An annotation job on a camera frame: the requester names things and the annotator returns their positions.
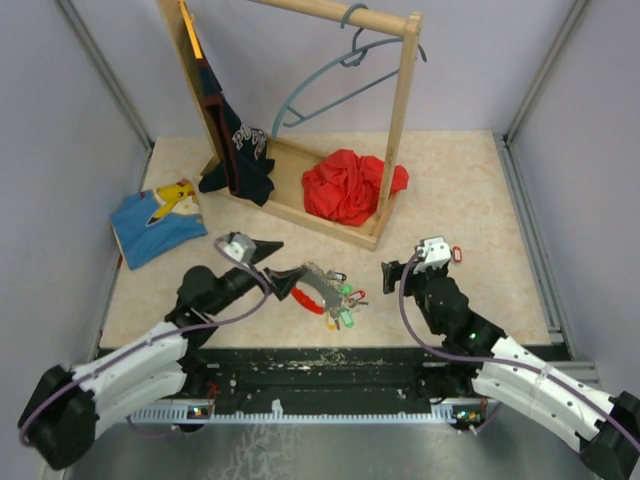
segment beige tabletop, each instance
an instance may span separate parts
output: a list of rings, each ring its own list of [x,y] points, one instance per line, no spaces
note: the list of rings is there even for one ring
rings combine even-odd
[[[301,134],[290,138],[332,152],[351,148],[384,158],[386,133]],[[145,188],[194,178],[211,157],[204,137],[158,139]],[[520,343],[549,342],[542,308],[529,268],[513,205],[490,132],[405,132],[398,163],[409,171],[380,244],[369,252],[275,218],[215,193],[199,194],[209,234],[189,240],[131,271],[123,264],[108,312],[101,346],[123,346],[162,320],[176,301],[183,274],[207,265],[222,275],[230,265],[213,249],[217,236],[241,231],[261,240],[282,240],[283,249],[259,266],[287,269],[314,262],[348,275],[366,292],[369,305],[353,311],[355,326],[330,331],[323,316],[292,298],[275,297],[252,317],[220,328],[207,346],[335,347],[413,345],[398,314],[396,295],[382,295],[381,261],[406,261],[421,239],[443,235],[463,251],[450,276],[470,298],[475,311],[500,325]],[[254,289],[223,311],[220,319],[248,310],[260,297]],[[429,333],[411,298],[412,324],[430,344]]]

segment green clip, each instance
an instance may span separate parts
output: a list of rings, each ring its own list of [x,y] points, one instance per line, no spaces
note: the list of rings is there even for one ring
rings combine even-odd
[[[353,327],[354,325],[353,317],[351,316],[347,308],[343,308],[342,310],[340,310],[340,318],[342,319],[342,323],[344,323],[345,327],[347,328]]]

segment wooden frame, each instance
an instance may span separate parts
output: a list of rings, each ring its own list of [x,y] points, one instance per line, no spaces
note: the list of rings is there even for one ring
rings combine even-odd
[[[252,0],[273,7],[283,8],[294,12],[312,15],[314,17],[341,22],[349,9],[348,5],[342,5],[329,0]],[[180,64],[189,84],[189,89],[198,105],[198,110],[206,125],[206,132],[211,148],[221,155],[222,148],[216,129],[206,113],[202,104],[200,80],[196,68],[196,57],[199,53],[199,44],[193,28],[193,17],[188,14],[183,0],[157,0],[158,7],[165,19],[169,30],[169,37],[174,44]],[[382,231],[393,211],[396,195],[389,195],[393,172],[396,165],[400,137],[404,125],[404,117],[409,100],[411,80],[415,66],[420,31],[422,28],[422,14],[412,13],[409,18],[397,17],[373,10],[356,9],[349,16],[349,25],[362,27],[377,32],[401,37],[403,39],[402,54],[396,92],[389,127],[389,138],[385,155],[385,167],[378,198],[378,208],[375,215],[360,227],[350,227],[331,222],[305,212],[303,205],[302,173],[313,168],[314,165],[324,160],[329,152],[321,152],[310,149],[294,142],[278,138],[268,139],[268,156],[276,160],[275,168],[270,177],[275,185],[269,201],[263,207],[257,207],[253,203],[231,197],[228,190],[221,191],[247,205],[261,208],[263,211],[277,217],[294,222],[298,225],[324,233],[326,235],[361,246],[368,250],[375,250]],[[208,162],[202,171],[207,173],[218,164],[218,157]]]

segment white wall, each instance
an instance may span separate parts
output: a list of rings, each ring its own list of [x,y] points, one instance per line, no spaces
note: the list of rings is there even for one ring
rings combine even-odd
[[[0,16],[0,477],[36,478],[17,421],[40,375],[86,357],[117,247],[108,214],[144,149],[53,1]]]
[[[151,135],[201,134],[155,0],[74,2]],[[246,121],[268,131],[291,91],[317,68],[346,53],[355,31],[248,1],[187,4],[232,105]],[[425,13],[422,44],[429,63],[417,65],[405,128],[505,132],[571,4],[572,0],[368,2],[370,8],[397,15]],[[372,41],[383,36],[369,32],[361,37]],[[399,45],[381,47],[357,69],[332,71],[295,106],[311,111],[397,68],[399,51]],[[386,130],[394,89],[395,79],[388,80],[298,131]]]
[[[593,0],[516,142],[579,353],[640,396],[640,3]]]

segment red cloth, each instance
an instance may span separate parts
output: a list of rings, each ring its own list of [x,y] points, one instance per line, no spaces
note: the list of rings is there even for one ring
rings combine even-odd
[[[378,206],[384,162],[377,157],[338,150],[302,175],[307,213],[359,227]],[[393,172],[391,193],[407,188],[404,167]]]

